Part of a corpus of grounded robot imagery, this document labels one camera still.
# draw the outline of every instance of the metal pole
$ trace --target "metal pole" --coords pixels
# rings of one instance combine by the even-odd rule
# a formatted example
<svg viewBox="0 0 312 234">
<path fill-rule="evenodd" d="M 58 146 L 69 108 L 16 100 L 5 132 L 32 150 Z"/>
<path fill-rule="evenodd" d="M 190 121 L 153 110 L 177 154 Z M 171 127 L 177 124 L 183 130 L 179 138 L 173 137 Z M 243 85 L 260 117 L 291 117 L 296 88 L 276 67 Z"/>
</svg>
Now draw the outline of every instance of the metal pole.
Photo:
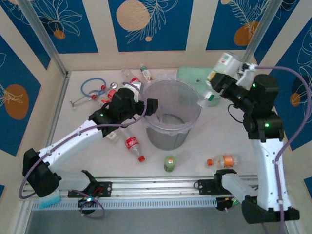
<svg viewBox="0 0 312 234">
<path fill-rule="evenodd" d="M 64 77 L 66 77 L 67 71 L 65 69 L 65 66 L 61 61 L 58 51 L 56 50 L 53 42 L 51 41 L 51 38 L 49 37 L 47 31 L 42 25 L 41 20 L 39 19 L 38 15 L 33 9 L 31 2 L 28 0 L 16 0 L 16 2 L 18 3 L 20 10 L 24 14 L 31 28 L 33 29 L 36 36 L 40 40 L 44 49 L 46 50 L 50 58 L 54 61 L 58 70 L 63 74 Z"/>
<path fill-rule="evenodd" d="M 250 40 L 245 54 L 243 56 L 242 62 L 248 62 L 250 58 L 254 55 L 256 49 L 258 48 L 264 34 L 267 32 L 274 16 L 276 15 L 280 5 L 282 4 L 283 0 L 268 0 L 270 1 L 268 8 L 264 12 L 260 23 L 253 34 L 252 39 Z"/>
<path fill-rule="evenodd" d="M 65 78 L 64 82 L 63 82 L 62 89 L 60 91 L 59 98 L 58 98 L 58 103 L 57 103 L 57 106 L 56 106 L 55 111 L 54 111 L 54 115 L 53 115 L 50 131 L 49 131 L 49 135 L 48 135 L 47 141 L 45 143 L 45 147 L 47 147 L 47 146 L 52 144 L 53 136 L 54 136 L 55 129 L 57 127 L 57 123 L 58 123 L 58 119 L 59 119 L 59 114 L 60 114 L 60 111 L 61 111 L 61 108 L 62 108 L 62 105 L 63 105 L 63 101 L 64 101 L 64 98 L 65 98 L 65 94 L 66 94 L 69 78 L 70 77 L 67 76 Z"/>
</svg>

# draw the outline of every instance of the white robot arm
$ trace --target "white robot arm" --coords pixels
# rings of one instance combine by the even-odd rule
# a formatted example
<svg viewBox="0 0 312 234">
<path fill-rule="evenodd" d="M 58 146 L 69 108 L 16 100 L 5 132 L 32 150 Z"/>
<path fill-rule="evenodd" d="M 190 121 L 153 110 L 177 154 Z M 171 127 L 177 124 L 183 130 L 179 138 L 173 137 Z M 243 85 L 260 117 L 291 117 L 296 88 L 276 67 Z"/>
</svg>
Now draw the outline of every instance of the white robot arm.
<svg viewBox="0 0 312 234">
<path fill-rule="evenodd" d="M 269 75 L 255 76 L 255 64 L 239 66 L 231 67 L 241 76 L 239 80 L 213 72 L 208 76 L 207 83 L 244 112 L 243 125 L 255 151 L 259 189 L 256 192 L 248 187 L 235 171 L 223 174 L 219 170 L 222 174 L 221 185 L 242 203 L 242 211 L 248 223 L 279 221 L 281 210 L 284 211 L 285 220 L 299 219 L 299 211 L 291 208 L 288 198 L 282 156 L 279 161 L 275 161 L 284 145 L 282 120 L 272 111 L 279 91 L 277 80 Z M 279 178 L 276 178 L 276 165 Z M 278 184 L 282 190 L 281 198 Z"/>
<path fill-rule="evenodd" d="M 146 104 L 145 115 L 156 112 L 156 99 L 147 99 Z M 103 105 L 69 135 L 39 152 L 34 149 L 26 151 L 22 172 L 24 180 L 27 179 L 39 197 L 47 196 L 56 189 L 85 191 L 86 194 L 93 192 L 97 186 L 94 185 L 96 181 L 90 173 L 69 173 L 61 171 L 60 168 L 77 152 L 107 136 L 125 120 L 131 119 L 135 114 L 142 115 L 144 108 L 143 101 L 135 102 L 133 91 L 128 88 L 119 89 L 108 108 Z"/>
</svg>

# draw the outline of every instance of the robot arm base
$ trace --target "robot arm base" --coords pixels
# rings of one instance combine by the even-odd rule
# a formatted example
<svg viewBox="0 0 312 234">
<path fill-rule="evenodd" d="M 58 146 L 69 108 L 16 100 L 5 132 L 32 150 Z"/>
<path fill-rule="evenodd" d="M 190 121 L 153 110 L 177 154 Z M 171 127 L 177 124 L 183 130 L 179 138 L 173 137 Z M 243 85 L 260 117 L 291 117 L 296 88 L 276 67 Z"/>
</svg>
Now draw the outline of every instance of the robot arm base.
<svg viewBox="0 0 312 234">
<path fill-rule="evenodd" d="M 268 223 L 268 222 L 279 222 L 280 211 L 274 211 L 269 209 L 264 210 L 257 205 L 257 197 L 246 196 L 242 202 L 242 212 L 247 223 Z M 285 221 L 298 220 L 300 218 L 299 210 L 289 207 L 288 210 L 284 211 Z"/>
<path fill-rule="evenodd" d="M 23 176 L 40 159 L 39 154 L 34 149 L 27 150 L 24 154 Z M 27 181 L 35 190 L 38 197 L 44 197 L 52 193 L 59 186 L 61 178 L 50 171 L 44 162 L 39 165 L 29 175 Z"/>
</svg>

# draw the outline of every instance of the red bottle cap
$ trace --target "red bottle cap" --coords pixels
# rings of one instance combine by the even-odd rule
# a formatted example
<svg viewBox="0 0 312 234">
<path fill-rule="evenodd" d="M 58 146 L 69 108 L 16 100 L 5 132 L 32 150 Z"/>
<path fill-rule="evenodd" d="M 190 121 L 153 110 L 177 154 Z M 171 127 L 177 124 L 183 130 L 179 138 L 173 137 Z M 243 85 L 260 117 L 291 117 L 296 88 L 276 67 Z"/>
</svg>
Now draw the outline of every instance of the red bottle cap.
<svg viewBox="0 0 312 234">
<path fill-rule="evenodd" d="M 143 162 L 143 161 L 145 160 L 145 157 L 144 157 L 144 156 L 141 156 L 141 157 L 138 158 L 138 160 L 139 160 L 140 162 Z"/>
<path fill-rule="evenodd" d="M 132 82 L 141 82 L 137 77 L 134 77 L 133 79 L 131 79 L 130 83 Z"/>
<path fill-rule="evenodd" d="M 108 92 L 107 97 L 109 99 L 113 99 L 115 92 L 117 92 L 116 89 L 112 89 L 111 91 Z"/>
</svg>

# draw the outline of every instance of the plastic bucket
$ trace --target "plastic bucket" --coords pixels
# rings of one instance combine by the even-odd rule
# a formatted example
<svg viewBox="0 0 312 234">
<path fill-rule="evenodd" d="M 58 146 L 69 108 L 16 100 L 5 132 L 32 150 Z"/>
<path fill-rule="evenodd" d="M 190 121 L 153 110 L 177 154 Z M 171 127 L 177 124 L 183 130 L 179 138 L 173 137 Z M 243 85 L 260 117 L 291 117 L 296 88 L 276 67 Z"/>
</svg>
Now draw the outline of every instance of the plastic bucket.
<svg viewBox="0 0 312 234">
<path fill-rule="evenodd" d="M 144 95 L 158 99 L 156 113 L 144 117 L 150 142 L 162 150 L 180 147 L 201 112 L 197 91 L 181 80 L 163 79 L 147 86 Z"/>
</svg>

